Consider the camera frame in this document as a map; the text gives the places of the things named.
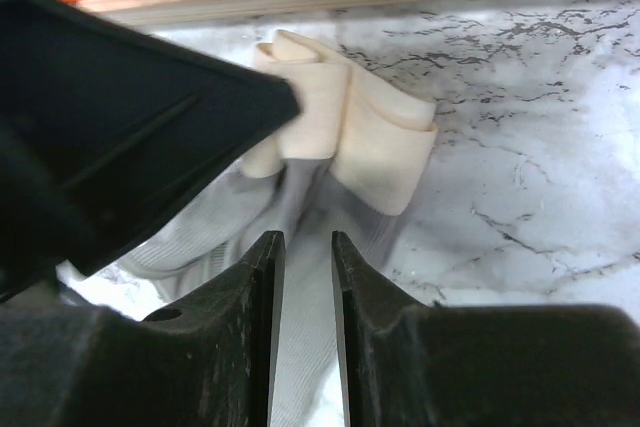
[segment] folded cloth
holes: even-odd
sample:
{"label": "folded cloth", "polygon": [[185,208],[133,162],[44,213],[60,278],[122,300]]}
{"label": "folded cloth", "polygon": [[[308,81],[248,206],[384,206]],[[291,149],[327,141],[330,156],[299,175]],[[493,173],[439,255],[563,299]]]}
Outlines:
{"label": "folded cloth", "polygon": [[254,66],[287,79],[302,114],[119,265],[155,279],[173,300],[235,262],[265,230],[283,231],[272,425],[298,427],[336,355],[331,232],[347,232],[368,262],[384,266],[433,146],[435,105],[291,32],[259,44]]}

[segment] screw hole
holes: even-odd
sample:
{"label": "screw hole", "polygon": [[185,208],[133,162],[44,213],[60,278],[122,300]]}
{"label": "screw hole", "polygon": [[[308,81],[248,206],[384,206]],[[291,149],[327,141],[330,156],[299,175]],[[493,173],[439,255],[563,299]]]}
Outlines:
{"label": "screw hole", "polygon": [[177,319],[182,315],[180,309],[160,309],[147,315],[145,322],[164,322],[166,320]]}

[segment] black plastic part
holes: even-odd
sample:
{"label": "black plastic part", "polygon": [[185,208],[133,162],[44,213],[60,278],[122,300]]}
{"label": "black plastic part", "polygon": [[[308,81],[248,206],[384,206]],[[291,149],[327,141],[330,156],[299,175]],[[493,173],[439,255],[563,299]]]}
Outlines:
{"label": "black plastic part", "polygon": [[138,323],[105,308],[0,308],[3,427],[269,425],[284,240]]}
{"label": "black plastic part", "polygon": [[0,301],[139,245],[298,113],[281,79],[57,0],[0,13]]}
{"label": "black plastic part", "polygon": [[640,425],[640,330],[604,306],[427,307],[333,234],[350,427]]}

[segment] gray cloth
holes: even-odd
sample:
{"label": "gray cloth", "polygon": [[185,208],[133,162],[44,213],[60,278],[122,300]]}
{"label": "gray cloth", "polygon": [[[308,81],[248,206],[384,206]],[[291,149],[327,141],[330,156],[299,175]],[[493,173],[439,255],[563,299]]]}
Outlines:
{"label": "gray cloth", "polygon": [[251,179],[233,166],[158,235],[118,265],[152,278],[173,301],[236,262],[265,230],[287,240],[272,425],[303,425],[336,355],[331,232],[349,234],[365,258],[384,264],[398,218],[369,207],[329,173],[331,160],[289,160],[280,174]]}

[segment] marble countertop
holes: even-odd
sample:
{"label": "marble countertop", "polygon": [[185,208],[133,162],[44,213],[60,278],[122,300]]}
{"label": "marble countertop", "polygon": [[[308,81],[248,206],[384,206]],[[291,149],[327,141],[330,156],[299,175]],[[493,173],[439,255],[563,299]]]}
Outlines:
{"label": "marble countertop", "polygon": [[[387,270],[422,302],[598,302],[640,322],[639,9],[449,0],[152,33],[248,64],[285,28],[434,97],[440,135]],[[334,369],[309,425],[340,425],[336,388]]]}

